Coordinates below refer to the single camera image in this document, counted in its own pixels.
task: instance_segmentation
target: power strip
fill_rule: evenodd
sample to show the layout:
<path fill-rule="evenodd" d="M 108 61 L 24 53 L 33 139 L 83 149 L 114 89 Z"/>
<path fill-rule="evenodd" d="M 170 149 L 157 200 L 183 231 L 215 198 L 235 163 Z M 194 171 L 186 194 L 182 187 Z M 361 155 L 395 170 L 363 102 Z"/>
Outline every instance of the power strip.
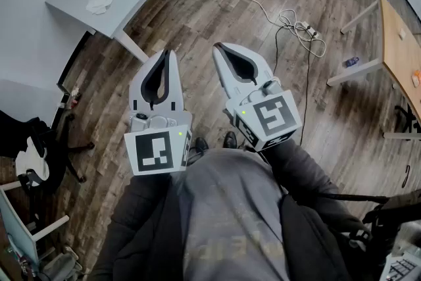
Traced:
<path fill-rule="evenodd" d="M 320 34 L 313 28 L 313 27 L 311 27 L 311 25 L 309 25 L 309 24 L 307 24 L 307 21 L 303 21 L 303 26 L 304 27 L 309 27 L 310 26 L 310 28 L 309 28 L 309 33 L 314 37 L 314 38 L 316 38 L 316 39 L 320 39 L 319 38 L 319 36 L 320 36 Z"/>

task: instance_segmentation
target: shoe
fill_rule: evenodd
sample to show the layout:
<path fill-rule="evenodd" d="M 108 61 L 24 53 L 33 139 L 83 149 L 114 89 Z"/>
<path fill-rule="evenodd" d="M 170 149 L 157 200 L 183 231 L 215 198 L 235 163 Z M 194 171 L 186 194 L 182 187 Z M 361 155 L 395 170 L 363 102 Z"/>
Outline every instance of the shoe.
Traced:
<path fill-rule="evenodd" d="M 206 150 L 209 150 L 209 145 L 205 141 L 203 137 L 196 138 L 196 152 L 205 152 Z"/>
<path fill-rule="evenodd" d="M 226 133 L 222 147 L 226 149 L 237 149 L 237 138 L 232 131 Z"/>

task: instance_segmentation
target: person's arm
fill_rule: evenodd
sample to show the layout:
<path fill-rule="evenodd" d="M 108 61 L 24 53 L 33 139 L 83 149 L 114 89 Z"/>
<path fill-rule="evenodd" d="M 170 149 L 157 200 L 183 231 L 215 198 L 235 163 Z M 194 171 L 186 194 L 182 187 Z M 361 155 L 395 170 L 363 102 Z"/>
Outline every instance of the person's arm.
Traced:
<path fill-rule="evenodd" d="M 130 180 L 114 209 L 101 252 L 89 275 L 90 281 L 112 280 L 114 260 L 118 253 L 149 219 L 165 195 L 169 181 L 169 174 L 134 176 Z"/>
<path fill-rule="evenodd" d="M 350 232 L 355 228 L 366 230 L 342 201 L 317 196 L 317 193 L 339 193 L 339 190 L 314 159 L 293 140 L 270 147 L 262 154 L 272 167 L 277 183 L 286 188 L 296 202 L 316 210 L 326 224 L 339 232 Z"/>

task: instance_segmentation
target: wall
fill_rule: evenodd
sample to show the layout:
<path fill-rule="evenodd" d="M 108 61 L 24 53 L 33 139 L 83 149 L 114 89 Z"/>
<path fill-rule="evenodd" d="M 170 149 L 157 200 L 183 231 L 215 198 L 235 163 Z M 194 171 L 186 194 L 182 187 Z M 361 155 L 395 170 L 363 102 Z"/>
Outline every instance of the wall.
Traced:
<path fill-rule="evenodd" d="M 0 110 L 51 124 L 56 83 L 86 27 L 44 1 L 0 0 Z"/>

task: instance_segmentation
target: office chair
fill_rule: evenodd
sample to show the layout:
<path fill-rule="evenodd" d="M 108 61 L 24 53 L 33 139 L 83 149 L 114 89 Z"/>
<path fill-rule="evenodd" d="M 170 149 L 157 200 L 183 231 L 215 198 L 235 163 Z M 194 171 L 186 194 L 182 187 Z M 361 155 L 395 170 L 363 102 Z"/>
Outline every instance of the office chair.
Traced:
<path fill-rule="evenodd" d="M 395 110 L 400 111 L 402 113 L 402 115 L 405 117 L 405 125 L 403 127 L 402 132 L 406 132 L 409 129 L 409 133 L 411 133 L 412 132 L 412 125 L 414 125 L 414 127 L 416 128 L 417 133 L 421 132 L 420 124 L 418 122 L 414 124 L 414 122 L 416 122 L 416 117 L 413 114 L 412 109 L 410 108 L 409 104 L 408 104 L 408 111 L 405 111 L 404 108 L 402 108 L 399 105 L 395 106 Z"/>
<path fill-rule="evenodd" d="M 0 156 L 15 159 L 19 151 L 26 150 L 26 140 L 28 137 L 31 137 L 40 157 L 44 157 L 45 149 L 47 149 L 45 160 L 49 167 L 49 177 L 47 180 L 41 182 L 40 186 L 42 190 L 47 193 L 54 193 L 61 184 L 66 168 L 76 177 L 79 183 L 83 183 L 86 181 L 86 178 L 84 176 L 78 176 L 78 173 L 68 158 L 68 154 L 70 152 L 78 153 L 93 149 L 95 145 L 91 142 L 81 147 L 71 148 L 67 146 L 69 124 L 72 120 L 74 120 L 73 114 L 66 116 L 61 138 L 57 141 L 55 130 L 47 127 L 38 117 L 28 122 L 20 122 L 3 111 L 0 111 L 0 130 L 2 130 L 3 135 L 0 138 Z M 24 185 L 29 182 L 29 178 L 27 176 L 20 176 L 18 178 L 22 187 L 25 189 Z"/>

